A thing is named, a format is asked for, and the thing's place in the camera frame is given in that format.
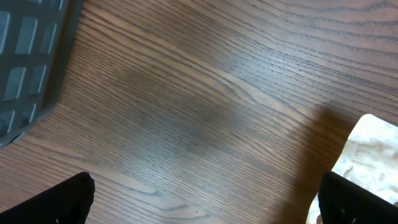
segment dark wood tabletop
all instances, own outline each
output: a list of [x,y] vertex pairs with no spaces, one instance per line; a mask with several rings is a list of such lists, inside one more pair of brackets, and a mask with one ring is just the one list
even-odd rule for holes
[[87,223],[303,223],[397,87],[396,0],[86,0],[55,111],[0,151],[0,209],[88,171]]

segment white paper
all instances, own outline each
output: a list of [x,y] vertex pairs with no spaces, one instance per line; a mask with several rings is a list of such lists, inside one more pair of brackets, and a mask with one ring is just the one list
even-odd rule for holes
[[[359,119],[332,171],[385,201],[398,202],[398,127],[371,114]],[[318,195],[306,224],[320,224]]]

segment black plastic part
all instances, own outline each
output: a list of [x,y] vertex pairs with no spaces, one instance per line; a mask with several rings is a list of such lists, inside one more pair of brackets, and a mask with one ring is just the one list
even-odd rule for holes
[[0,148],[54,109],[83,0],[0,1]]
[[324,224],[398,223],[398,208],[345,178],[327,172],[318,193]]
[[0,213],[2,224],[84,224],[94,201],[95,184],[82,172]]

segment plastic crate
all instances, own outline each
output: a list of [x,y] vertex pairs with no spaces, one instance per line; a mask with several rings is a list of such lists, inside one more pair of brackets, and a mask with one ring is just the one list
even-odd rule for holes
[[59,97],[83,0],[0,0],[0,148]]

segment wood grain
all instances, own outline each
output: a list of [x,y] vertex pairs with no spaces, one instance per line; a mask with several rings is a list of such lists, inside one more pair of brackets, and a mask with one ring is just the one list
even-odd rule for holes
[[86,0],[5,210],[73,174],[88,223],[303,223],[359,117],[398,123],[398,1]]

